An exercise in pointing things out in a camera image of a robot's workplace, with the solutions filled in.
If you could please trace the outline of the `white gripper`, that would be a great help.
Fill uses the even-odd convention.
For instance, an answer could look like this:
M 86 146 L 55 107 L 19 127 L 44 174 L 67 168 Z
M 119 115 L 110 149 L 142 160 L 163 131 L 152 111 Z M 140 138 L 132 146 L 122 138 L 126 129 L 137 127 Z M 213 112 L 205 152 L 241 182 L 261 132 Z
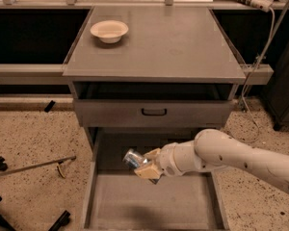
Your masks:
M 148 160 L 155 160 L 160 169 L 153 163 L 142 165 L 134 170 L 135 174 L 157 184 L 164 173 L 168 177 L 182 176 L 187 172 L 199 170 L 199 157 L 194 149 L 193 141 L 171 143 L 162 149 L 156 148 L 144 154 Z

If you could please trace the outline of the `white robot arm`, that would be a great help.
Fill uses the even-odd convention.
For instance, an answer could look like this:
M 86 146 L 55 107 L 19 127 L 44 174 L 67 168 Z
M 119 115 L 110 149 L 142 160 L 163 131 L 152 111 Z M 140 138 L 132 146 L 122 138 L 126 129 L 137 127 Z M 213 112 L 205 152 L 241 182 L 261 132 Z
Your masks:
M 191 141 L 169 143 L 144 157 L 148 162 L 135 169 L 143 179 L 236 167 L 289 194 L 289 155 L 252 147 L 216 129 L 204 129 Z

